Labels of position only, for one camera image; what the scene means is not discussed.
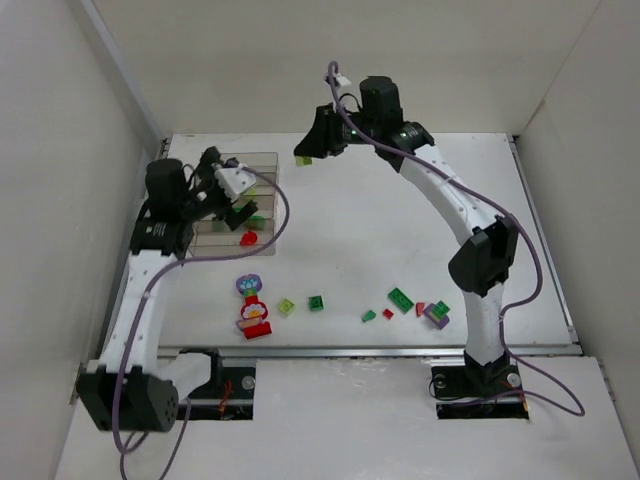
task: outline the purple lego brick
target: purple lego brick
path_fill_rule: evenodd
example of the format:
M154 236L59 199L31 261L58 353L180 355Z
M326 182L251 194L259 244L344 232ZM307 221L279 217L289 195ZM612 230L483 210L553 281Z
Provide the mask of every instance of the purple lego brick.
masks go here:
M424 315L425 318L428 318L429 320L431 320L431 323L433 323L438 330L442 330L444 327L448 325L450 321L449 315L445 315L440 320L438 320L438 317L436 317L435 315L431 315L431 310L433 310L435 306L436 306L435 303L430 303L427 306L427 308L424 309L424 312L422 312L422 315Z
M255 290L257 293L262 290L262 280L260 280L260 277L255 273L243 275L236 280L236 289L242 295L244 295L245 290L250 289Z

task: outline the green lego brick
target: green lego brick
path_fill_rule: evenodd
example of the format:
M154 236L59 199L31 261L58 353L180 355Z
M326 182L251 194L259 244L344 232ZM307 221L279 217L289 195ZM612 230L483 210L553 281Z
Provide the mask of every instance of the green lego brick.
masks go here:
M309 297L309 310L311 310L312 312L319 312L320 310L324 310L324 303L322 302L322 297L320 295Z
M297 167L306 167L307 165L313 165L313 160L311 160L311 157L296 157Z
M362 321L368 322L369 320L373 320L374 318L376 318L376 312L374 312L373 310L369 310L362 316Z
M278 310L284 313L287 317L293 312L294 308L296 308L296 304L288 298L283 299L278 305Z
M413 302L399 288L394 288L389 292L389 300L395 303L402 310L402 313L407 313L413 308Z
M244 225L251 230L257 230L261 232L262 230L264 230L265 223L266 220L264 219L264 217L261 217L260 215L254 215L253 217L249 217L249 220L244 222Z
M438 320L442 320L451 309L442 300L436 303L436 306L431 310L431 316L436 317Z

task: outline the white wall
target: white wall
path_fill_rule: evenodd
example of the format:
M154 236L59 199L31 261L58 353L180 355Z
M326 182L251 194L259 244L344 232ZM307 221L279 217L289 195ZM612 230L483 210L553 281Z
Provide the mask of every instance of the white wall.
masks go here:
M161 127L303 132L329 60L407 118L521 133L598 0L97 0Z
M640 3L603 0L519 141L585 350L640 463Z
M64 0L0 0L0 476L44 479L141 143Z

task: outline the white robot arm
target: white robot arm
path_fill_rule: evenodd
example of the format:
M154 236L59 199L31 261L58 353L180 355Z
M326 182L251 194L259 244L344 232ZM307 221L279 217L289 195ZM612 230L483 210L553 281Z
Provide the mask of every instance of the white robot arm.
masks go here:
M114 329L100 359L76 384L98 429L112 430L116 397L119 429L166 432L175 423L180 401L211 380L216 359L205 353L181 353L162 368L157 364L166 300L177 275L168 270L185 259L194 221L213 215L235 230L255 213L251 201L239 211L234 207L255 183L243 165L222 161L215 147L204 152L189 181L179 160L156 160L147 167L148 198L131 238L127 284ZM142 301L144 309L130 339ZM119 374L125 377L122 383Z
M456 178L455 172L443 160L437 147L424 148L421 154L426 161L451 178ZM484 230L496 222L497 211L455 189L422 165L403 162L400 175L413 183L433 204L453 231L460 246L475 235L474 229ZM502 308L503 291L502 283L489 289L484 297L463 291L468 328L465 351L480 365L495 362L504 355L498 315Z
M348 112L337 92L345 79L336 77L335 67L332 62L333 77L329 78L330 73L326 81L332 87L336 104L316 108L313 126L294 149L294 155L325 158L341 154L350 144L370 143L380 158L413 183L435 206L461 246L449 262L449 273L463 291L466 306L468 338L464 376L477 386L467 389L473 395L466 396L483 397L495 390L511 368L500 336L500 311L504 282L513 264L518 238L514 220L449 183L455 179L455 183L464 186L424 127L403 119L398 88L389 77L372 76L363 80L360 83L362 106L358 104L357 112ZM421 149L422 161L435 167L441 175L399 155L403 152L413 155L418 149Z

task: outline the white table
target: white table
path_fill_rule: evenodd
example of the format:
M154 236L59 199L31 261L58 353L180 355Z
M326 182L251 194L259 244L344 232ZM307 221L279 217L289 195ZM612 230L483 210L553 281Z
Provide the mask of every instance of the white table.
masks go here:
M252 421L187 426L167 480L637 480L615 409L592 358L534 360L574 389L584 418L529 401L530 421L437 420L426 361L266 360ZM569 406L523 368L523 385ZM156 479L180 425L127 459L129 478ZM56 480L113 480L118 455L79 404Z
M291 202L291 223L273 257L189 265L181 270L169 299L162 346L250 347L460 347L466 341L464 303L447 263L458 249L436 210L371 147L351 146L337 158L296 167L296 134L176 135L169 155L196 163L216 145L222 152L277 152L280 185ZM534 238L544 263L544 288L533 304L510 312L507 339L513 345L567 345L567 323L527 203L506 135L440 134L445 159L471 187L500 202ZM279 218L282 219L282 202ZM246 341L234 322L242 299L235 280L262 277L261 300L270 308L273 335ZM505 301L534 288L533 263L524 242ZM387 300L394 287L414 302L443 300L451 323L438 331L413 312L402 315ZM323 312L310 312L307 298L322 295ZM282 298L297 307L284 318ZM380 312L392 307L391 321ZM378 318L363 324L373 309Z

